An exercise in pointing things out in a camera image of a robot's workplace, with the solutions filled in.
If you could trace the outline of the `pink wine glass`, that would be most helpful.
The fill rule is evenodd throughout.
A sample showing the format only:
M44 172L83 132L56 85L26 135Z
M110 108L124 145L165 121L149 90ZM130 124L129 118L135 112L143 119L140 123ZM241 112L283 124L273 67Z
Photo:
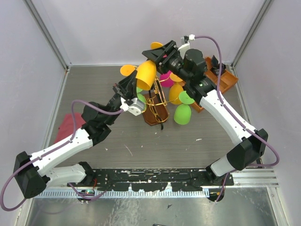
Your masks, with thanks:
M169 88L172 87L174 82L170 78L171 72L160 75L159 81L162 87Z

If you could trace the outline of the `green wine glass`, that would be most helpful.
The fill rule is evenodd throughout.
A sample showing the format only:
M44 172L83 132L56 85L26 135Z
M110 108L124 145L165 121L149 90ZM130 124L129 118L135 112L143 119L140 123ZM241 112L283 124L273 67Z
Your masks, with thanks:
M180 105L177 106L174 113L174 121L179 125L186 125L191 119L191 108L190 105L195 101L191 98L186 91L182 91L179 94Z
M141 92L142 92L142 89L140 89L139 87L136 87L137 98L145 104L146 98L143 94L141 94Z

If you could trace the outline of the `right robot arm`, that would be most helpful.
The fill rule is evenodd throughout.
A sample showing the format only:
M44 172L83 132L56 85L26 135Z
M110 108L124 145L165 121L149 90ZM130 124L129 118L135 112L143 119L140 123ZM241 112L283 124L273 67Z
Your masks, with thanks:
M257 130L230 106L205 74L206 61L200 50L190 48L182 56L175 41L160 48L142 52L160 74L171 71L184 82L184 89L195 102L205 108L229 135L234 147L224 157L206 167L207 182L218 185L233 170L243 170L259 159L265 151L268 134Z

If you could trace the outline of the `green wine glass front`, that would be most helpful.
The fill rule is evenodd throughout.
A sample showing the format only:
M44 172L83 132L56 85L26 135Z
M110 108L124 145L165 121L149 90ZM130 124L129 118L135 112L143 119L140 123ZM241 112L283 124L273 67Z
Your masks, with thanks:
M174 121L179 125L186 125L191 119L191 108L190 105L195 101L191 98L186 91L182 91L179 94L180 105L177 106L174 113Z

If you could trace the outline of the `orange wine glass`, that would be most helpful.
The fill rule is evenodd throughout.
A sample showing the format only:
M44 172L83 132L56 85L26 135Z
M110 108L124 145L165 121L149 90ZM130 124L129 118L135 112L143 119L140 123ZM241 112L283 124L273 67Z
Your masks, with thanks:
M137 87L146 91L150 90L157 75L155 63L147 60L140 64L136 70Z
M170 79L173 85L169 90L169 102L174 105L180 105L182 102L179 100L179 94L183 91L183 80L174 73L170 74Z
M127 77L129 76L133 71L135 71L137 66L134 65L123 65L120 68L120 74Z

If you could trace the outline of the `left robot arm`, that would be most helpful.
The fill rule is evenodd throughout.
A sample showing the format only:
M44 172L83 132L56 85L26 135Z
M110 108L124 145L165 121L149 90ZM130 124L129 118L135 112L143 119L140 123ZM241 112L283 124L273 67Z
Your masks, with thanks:
M81 117L85 123L79 128L74 127L71 135L36 153L17 155L14 178L25 199L39 195L49 186L67 183L92 185L95 172L87 162L81 161L66 168L57 165L104 141L111 132L110 126L122 112L131 110L140 114L142 107L137 99L136 84L133 73L114 84L115 93L107 105L83 102L85 107Z

